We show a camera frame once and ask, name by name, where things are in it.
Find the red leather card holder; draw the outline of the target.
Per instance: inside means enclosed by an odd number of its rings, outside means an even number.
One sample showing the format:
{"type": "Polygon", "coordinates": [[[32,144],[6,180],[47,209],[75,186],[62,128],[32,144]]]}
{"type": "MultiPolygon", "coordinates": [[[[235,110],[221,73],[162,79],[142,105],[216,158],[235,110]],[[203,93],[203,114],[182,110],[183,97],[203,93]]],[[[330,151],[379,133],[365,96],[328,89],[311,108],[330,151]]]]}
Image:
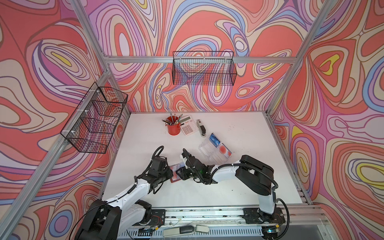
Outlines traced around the red leather card holder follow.
{"type": "Polygon", "coordinates": [[[182,178],[177,174],[177,170],[183,167],[185,167],[185,164],[183,162],[170,166],[170,169],[173,171],[173,176],[170,179],[171,183],[175,183],[182,180],[182,178]]]}

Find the clear plastic card tray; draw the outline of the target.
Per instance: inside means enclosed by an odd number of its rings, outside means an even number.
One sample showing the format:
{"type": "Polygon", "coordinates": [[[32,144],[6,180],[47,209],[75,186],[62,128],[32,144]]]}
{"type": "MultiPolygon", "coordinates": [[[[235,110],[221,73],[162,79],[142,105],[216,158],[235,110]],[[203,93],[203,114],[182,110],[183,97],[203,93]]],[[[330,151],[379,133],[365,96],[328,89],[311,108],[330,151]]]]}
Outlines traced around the clear plastic card tray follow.
{"type": "Polygon", "coordinates": [[[202,153],[206,165],[223,165],[229,159],[226,159],[220,152],[219,147],[215,147],[209,140],[205,139],[199,146],[199,151],[202,153]]]}

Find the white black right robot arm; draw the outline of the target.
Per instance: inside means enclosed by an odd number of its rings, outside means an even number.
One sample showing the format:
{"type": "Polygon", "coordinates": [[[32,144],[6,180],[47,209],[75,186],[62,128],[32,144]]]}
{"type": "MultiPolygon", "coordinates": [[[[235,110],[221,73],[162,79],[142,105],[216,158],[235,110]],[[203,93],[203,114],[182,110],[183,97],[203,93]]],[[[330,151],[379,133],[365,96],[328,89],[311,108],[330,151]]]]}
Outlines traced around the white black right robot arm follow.
{"type": "Polygon", "coordinates": [[[244,209],[243,219],[247,224],[277,224],[289,223],[278,202],[275,190],[279,187],[274,180],[274,169],[261,161],[243,155],[232,164],[205,165],[191,154],[182,154],[184,167],[176,170],[183,181],[190,178],[204,185],[217,184],[223,181],[237,179],[258,195],[259,207],[244,209]]]}

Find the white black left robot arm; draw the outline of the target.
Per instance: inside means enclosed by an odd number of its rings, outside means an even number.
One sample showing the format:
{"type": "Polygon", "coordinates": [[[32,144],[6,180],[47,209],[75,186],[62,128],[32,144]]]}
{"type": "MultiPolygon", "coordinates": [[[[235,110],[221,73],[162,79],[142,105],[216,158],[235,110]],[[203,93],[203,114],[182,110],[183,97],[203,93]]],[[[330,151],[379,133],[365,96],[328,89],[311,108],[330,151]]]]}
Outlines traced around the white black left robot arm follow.
{"type": "Polygon", "coordinates": [[[164,146],[153,153],[149,165],[134,183],[116,196],[95,200],[78,220],[70,233],[74,240],[116,240],[122,230],[136,223],[148,224],[152,219],[152,205],[142,198],[161,189],[173,177],[167,158],[161,153],[164,146]]]}

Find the red credit card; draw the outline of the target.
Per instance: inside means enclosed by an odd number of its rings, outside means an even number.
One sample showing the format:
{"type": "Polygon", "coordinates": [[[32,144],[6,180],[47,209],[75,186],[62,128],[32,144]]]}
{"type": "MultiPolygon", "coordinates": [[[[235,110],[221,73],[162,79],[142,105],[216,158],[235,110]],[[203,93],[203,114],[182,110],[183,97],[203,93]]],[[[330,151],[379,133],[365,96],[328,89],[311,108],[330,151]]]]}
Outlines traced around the red credit card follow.
{"type": "Polygon", "coordinates": [[[219,145],[219,152],[226,158],[229,159],[232,155],[232,152],[223,144],[219,145]]]}

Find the blue credit card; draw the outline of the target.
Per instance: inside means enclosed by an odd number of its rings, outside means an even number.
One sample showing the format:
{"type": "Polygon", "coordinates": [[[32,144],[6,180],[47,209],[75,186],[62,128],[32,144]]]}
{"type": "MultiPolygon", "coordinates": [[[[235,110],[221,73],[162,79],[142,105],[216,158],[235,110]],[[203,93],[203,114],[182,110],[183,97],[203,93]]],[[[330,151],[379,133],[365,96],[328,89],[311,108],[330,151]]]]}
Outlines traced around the blue credit card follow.
{"type": "Polygon", "coordinates": [[[216,148],[221,144],[221,141],[214,133],[211,133],[209,140],[216,148]]]}

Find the black silver stapler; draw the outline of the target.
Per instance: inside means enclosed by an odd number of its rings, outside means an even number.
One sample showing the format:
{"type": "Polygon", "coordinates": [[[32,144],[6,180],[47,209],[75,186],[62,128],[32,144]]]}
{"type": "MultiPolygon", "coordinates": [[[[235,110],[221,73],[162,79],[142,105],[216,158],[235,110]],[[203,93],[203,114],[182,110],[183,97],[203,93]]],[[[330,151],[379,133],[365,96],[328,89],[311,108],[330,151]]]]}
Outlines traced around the black silver stapler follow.
{"type": "Polygon", "coordinates": [[[206,134],[207,134],[207,131],[206,131],[205,126],[204,126],[203,123],[201,122],[201,120],[197,120],[197,126],[198,126],[198,128],[199,128],[200,135],[201,135],[202,137],[205,137],[206,134]]]}

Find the white calculator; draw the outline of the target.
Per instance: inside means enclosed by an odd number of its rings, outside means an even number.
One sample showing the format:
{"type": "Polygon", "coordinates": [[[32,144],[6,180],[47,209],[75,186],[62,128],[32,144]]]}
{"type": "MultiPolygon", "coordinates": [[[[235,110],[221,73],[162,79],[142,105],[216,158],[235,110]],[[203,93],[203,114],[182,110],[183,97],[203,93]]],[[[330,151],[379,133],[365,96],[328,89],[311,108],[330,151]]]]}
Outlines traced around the white calculator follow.
{"type": "Polygon", "coordinates": [[[189,136],[199,131],[196,121],[193,120],[192,116],[185,116],[179,120],[181,124],[181,131],[185,136],[189,136]]]}

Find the red pen cup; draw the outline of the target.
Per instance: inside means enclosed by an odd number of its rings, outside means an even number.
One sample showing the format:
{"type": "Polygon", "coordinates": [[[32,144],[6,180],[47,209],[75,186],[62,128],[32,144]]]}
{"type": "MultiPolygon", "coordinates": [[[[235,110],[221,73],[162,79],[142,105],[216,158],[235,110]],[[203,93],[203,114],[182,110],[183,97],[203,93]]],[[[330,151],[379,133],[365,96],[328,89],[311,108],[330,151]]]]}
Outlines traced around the red pen cup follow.
{"type": "Polygon", "coordinates": [[[167,125],[167,129],[170,135],[176,136],[181,132],[181,124],[179,123],[178,125],[174,125],[174,126],[167,125]]]}

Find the pens in cup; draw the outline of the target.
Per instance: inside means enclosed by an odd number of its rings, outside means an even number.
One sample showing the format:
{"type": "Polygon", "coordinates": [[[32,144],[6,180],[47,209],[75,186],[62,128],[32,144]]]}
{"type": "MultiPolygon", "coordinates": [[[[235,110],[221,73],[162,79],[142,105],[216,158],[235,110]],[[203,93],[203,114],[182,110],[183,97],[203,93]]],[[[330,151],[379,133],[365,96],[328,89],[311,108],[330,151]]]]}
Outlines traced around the pens in cup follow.
{"type": "Polygon", "coordinates": [[[178,125],[180,123],[180,119],[183,116],[183,114],[176,116],[176,115],[171,115],[167,119],[163,119],[162,122],[165,123],[168,126],[174,126],[178,125]]]}

